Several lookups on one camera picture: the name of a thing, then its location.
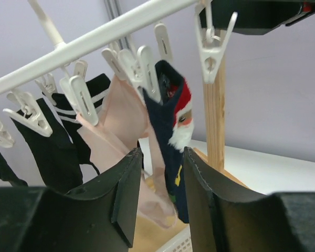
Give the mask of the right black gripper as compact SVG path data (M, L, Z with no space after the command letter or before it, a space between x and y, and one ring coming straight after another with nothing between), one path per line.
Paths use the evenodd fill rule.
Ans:
M315 1L214 0L211 2L214 28L226 30L233 12L233 32L264 35L281 25L292 26L315 14Z

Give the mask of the navy santa sock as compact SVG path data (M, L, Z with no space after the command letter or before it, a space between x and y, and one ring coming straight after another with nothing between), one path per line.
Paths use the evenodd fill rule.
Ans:
M165 164L167 195L179 220L188 224L183 152L194 131L192 93L186 79L166 60L158 61L155 70L162 102L151 99L146 90L143 96Z

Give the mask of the white plastic clip hanger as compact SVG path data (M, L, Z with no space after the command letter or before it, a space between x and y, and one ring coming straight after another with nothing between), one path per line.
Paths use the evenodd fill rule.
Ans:
M70 42L109 21L104 1L38 1L59 30L65 42ZM119 1L123 13L146 1ZM188 80L194 98L195 131L193 138L205 141L205 119L202 75L194 26L195 5L191 5L163 19L167 27L173 65ZM132 34L136 48L148 45L155 60L160 59L154 35L154 25L149 25ZM27 1L0 1L0 77L42 57L54 49L52 42L41 27L37 16ZM83 57L88 63L86 80L100 73L110 79L113 71L101 55L103 48ZM20 87L31 92L35 98L41 96L39 87L31 81ZM12 110L18 106L0 95L0 119L16 139L18 136L9 118L2 113L4 108Z

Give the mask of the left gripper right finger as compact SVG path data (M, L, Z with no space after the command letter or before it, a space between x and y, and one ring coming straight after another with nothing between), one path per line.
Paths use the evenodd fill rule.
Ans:
M315 192L255 192L184 150L193 251L315 251Z

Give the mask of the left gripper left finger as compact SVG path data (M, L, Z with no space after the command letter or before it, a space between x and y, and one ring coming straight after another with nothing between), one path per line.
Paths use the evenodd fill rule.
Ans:
M0 187L0 251L128 251L133 246L142 151L60 194Z

